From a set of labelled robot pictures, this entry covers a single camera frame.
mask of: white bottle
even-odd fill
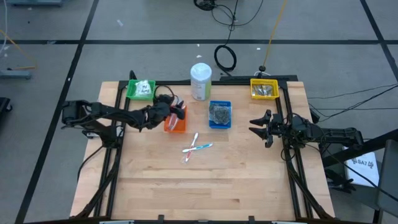
[[[205,63],[197,63],[191,68],[192,96],[196,100],[207,100],[211,91],[211,68]]]

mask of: orange container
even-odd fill
[[[185,119],[179,119],[175,128],[171,131],[169,130],[169,121],[171,116],[168,116],[164,122],[164,131],[168,133],[185,133],[185,129],[187,128],[187,106],[184,108]]]

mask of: green container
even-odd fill
[[[155,81],[153,80],[148,80],[149,86],[150,86],[150,90],[152,90],[152,95],[151,96],[145,96],[145,97],[141,97],[141,96],[134,96],[134,93],[136,92],[136,83],[137,82],[141,82],[143,80],[130,80],[129,81],[129,85],[127,86],[127,97],[132,99],[132,100],[153,100],[154,99],[154,95],[155,95]]]

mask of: yellow container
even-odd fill
[[[272,86],[272,96],[253,96],[253,85],[270,85]],[[254,100],[274,100],[279,97],[278,80],[267,80],[261,78],[250,79],[250,95]]]

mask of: blue tray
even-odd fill
[[[217,106],[224,106],[229,109],[229,122],[228,124],[216,124],[214,121],[210,121],[210,111],[209,111],[209,126],[211,128],[220,128],[220,129],[227,129],[231,128],[232,126],[232,104],[230,101],[213,101],[211,100],[209,103],[210,105],[217,105]]]

